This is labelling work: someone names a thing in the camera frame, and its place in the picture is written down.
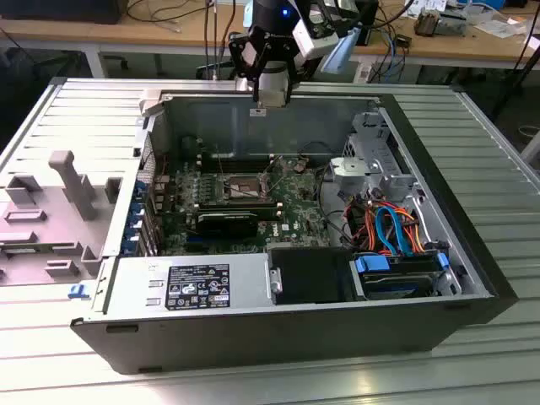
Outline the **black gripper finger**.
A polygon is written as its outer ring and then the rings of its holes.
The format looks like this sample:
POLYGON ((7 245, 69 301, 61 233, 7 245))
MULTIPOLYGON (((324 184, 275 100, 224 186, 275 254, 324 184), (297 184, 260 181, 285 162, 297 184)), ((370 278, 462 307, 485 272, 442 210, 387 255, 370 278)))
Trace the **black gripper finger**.
POLYGON ((245 78, 252 84, 254 101, 259 101, 260 77, 269 61, 270 43, 264 32, 248 34, 231 34, 229 36, 229 52, 239 78, 245 78), (253 60, 248 62, 243 52, 251 47, 253 60))
POLYGON ((273 46, 273 87, 281 97, 282 104, 289 103, 296 79, 295 55, 291 40, 281 40, 280 44, 276 43, 273 46))

